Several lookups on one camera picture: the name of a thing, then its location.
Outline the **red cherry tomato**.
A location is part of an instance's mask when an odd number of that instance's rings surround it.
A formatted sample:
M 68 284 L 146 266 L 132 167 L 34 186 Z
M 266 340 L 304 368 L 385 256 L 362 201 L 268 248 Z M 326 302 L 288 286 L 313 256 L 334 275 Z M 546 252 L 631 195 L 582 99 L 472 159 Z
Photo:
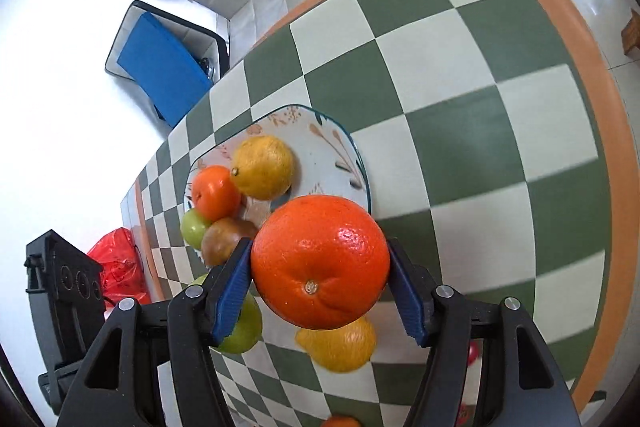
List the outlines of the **red cherry tomato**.
M 472 365 L 480 356 L 480 346 L 475 340 L 469 343 L 468 364 Z
M 458 410 L 456 427 L 464 427 L 468 421 L 469 421 L 468 406 L 464 403 L 461 403 Z

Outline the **green apple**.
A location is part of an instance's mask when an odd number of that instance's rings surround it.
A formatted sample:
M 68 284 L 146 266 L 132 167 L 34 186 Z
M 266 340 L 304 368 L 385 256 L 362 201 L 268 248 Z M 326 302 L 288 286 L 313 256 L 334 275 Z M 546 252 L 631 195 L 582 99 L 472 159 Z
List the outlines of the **green apple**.
M 224 338 L 215 350 L 229 353 L 229 355 L 242 355 L 252 349 L 260 337 L 262 337 L 262 312 L 254 296 L 247 293 L 232 333 Z
M 202 248 L 202 240 L 210 222 L 206 220 L 195 208 L 184 213 L 180 223 L 180 232 L 183 240 L 196 251 Z

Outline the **yellow lemon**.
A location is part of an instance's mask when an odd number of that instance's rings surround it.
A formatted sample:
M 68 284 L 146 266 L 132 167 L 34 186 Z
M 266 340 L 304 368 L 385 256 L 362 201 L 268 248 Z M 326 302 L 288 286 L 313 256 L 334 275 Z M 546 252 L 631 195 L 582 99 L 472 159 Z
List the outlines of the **yellow lemon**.
M 367 317 L 339 329 L 299 329 L 295 341 L 317 364 L 333 373 L 350 373 L 370 361 L 378 336 Z

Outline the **dark orange tangerine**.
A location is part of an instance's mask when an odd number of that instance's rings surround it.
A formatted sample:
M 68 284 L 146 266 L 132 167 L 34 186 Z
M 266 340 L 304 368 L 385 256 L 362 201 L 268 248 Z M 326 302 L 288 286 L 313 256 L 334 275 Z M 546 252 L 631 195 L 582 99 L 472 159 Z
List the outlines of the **dark orange tangerine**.
M 361 427 L 358 419 L 346 415 L 333 415 L 326 419 L 321 427 Z

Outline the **large orange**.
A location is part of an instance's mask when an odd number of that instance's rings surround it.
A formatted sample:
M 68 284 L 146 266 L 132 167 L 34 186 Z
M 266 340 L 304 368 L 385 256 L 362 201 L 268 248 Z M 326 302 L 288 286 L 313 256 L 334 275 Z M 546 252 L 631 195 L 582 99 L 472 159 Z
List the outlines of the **large orange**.
M 390 252 L 356 202 L 307 195 L 268 218 L 254 238 L 250 269 L 260 297 L 281 319 L 302 329 L 339 329 L 380 298 Z

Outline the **red plastic bag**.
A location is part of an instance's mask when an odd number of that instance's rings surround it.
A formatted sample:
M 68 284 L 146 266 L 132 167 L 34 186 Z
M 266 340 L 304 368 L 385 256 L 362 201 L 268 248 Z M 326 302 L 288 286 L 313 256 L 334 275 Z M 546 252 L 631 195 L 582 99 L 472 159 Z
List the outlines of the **red plastic bag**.
M 134 298 L 142 305 L 151 302 L 134 239 L 128 229 L 119 228 L 104 235 L 88 251 L 88 256 L 102 267 L 101 289 L 107 308 L 114 308 L 125 298 Z

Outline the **green apple on plate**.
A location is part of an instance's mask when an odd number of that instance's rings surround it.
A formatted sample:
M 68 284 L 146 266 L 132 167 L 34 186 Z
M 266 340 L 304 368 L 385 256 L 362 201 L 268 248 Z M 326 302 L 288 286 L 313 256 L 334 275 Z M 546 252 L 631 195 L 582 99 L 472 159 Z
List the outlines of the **green apple on plate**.
M 202 248 L 202 240 L 210 222 L 206 220 L 195 208 L 184 213 L 180 223 L 180 232 L 183 240 L 196 251 Z

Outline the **brown pear on plate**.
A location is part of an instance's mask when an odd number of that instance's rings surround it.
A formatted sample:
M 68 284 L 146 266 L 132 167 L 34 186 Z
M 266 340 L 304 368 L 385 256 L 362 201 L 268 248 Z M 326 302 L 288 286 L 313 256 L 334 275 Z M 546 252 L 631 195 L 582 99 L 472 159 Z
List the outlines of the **brown pear on plate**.
M 254 239 L 258 228 L 254 223 L 236 219 L 222 218 L 209 225 L 201 243 L 201 256 L 206 267 L 223 265 L 232 255 L 241 239 Z

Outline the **orange on plate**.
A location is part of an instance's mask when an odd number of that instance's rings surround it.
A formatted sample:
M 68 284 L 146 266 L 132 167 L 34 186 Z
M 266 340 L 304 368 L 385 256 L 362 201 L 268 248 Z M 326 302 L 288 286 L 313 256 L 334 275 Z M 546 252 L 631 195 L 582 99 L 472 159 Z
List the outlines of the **orange on plate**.
M 224 166 L 209 166 L 194 178 L 191 197 L 196 211 L 208 222 L 235 217 L 241 206 L 241 193 Z

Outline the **yellow citrus on plate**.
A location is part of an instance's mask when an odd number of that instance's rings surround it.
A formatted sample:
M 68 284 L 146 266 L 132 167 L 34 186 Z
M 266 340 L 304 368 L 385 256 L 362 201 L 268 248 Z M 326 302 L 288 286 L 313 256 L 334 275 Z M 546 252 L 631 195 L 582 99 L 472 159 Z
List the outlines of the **yellow citrus on plate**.
M 244 195 L 273 200 L 283 195 L 293 182 L 294 155 L 272 135 L 244 140 L 232 154 L 231 180 Z

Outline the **blue folded mat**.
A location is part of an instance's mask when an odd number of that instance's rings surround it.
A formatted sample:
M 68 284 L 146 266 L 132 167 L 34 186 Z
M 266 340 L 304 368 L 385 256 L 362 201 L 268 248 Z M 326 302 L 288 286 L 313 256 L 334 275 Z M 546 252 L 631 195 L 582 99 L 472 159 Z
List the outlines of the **blue folded mat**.
M 171 128 L 213 87 L 188 49 L 154 15 L 143 13 L 116 58 Z

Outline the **floral oval plate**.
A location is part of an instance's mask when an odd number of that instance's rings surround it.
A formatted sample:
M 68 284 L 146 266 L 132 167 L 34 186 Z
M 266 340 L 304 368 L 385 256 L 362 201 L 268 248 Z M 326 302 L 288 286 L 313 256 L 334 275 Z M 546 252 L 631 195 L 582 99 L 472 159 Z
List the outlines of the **floral oval plate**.
M 217 145 L 195 156 L 183 190 L 183 210 L 194 208 L 191 188 L 196 175 L 209 166 L 231 167 L 240 144 L 258 135 L 282 140 L 295 159 L 291 187 L 280 197 L 261 202 L 243 196 L 237 216 L 260 228 L 271 213 L 290 199 L 310 194 L 341 196 L 365 210 L 372 208 L 366 168 L 350 134 L 333 118 L 300 104 L 279 107 Z

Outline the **small wooden stool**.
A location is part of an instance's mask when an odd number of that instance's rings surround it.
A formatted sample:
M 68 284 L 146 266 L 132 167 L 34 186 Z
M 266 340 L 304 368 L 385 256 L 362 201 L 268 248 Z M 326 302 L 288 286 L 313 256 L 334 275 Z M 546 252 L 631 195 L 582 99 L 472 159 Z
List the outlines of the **small wooden stool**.
M 620 38 L 622 38 L 625 55 L 629 55 L 633 50 L 640 48 L 640 14 L 637 11 L 631 11 L 630 20 L 620 32 Z

